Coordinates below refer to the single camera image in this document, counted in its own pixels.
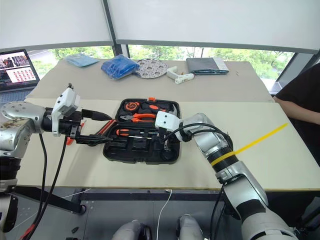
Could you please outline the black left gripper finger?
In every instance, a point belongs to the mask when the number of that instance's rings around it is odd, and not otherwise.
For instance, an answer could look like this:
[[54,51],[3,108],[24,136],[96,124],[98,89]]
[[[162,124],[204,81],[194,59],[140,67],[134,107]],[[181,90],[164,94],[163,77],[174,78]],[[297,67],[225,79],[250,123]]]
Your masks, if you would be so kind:
[[77,144],[96,146],[98,144],[104,144],[106,142],[112,141],[113,139],[104,135],[77,135],[74,138]]
[[112,117],[99,111],[94,110],[88,110],[88,109],[82,109],[81,110],[82,117],[92,119],[94,121],[110,121],[112,120]]

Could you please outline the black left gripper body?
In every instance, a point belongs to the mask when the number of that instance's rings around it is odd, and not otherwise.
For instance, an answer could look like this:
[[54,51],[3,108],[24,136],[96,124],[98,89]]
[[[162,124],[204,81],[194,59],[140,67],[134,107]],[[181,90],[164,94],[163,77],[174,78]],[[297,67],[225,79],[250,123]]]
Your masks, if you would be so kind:
[[70,138],[80,138],[82,119],[82,111],[75,111],[70,116],[64,116],[59,120],[59,132]]

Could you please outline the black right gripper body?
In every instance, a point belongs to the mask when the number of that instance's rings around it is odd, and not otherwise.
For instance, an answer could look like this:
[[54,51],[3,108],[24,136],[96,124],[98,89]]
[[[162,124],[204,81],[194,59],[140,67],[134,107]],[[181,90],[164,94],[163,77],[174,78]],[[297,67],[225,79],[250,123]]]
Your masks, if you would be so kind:
[[169,137],[167,135],[169,132],[165,129],[160,127],[158,129],[158,135],[156,138],[156,149],[161,152],[172,152],[172,146],[169,143]]

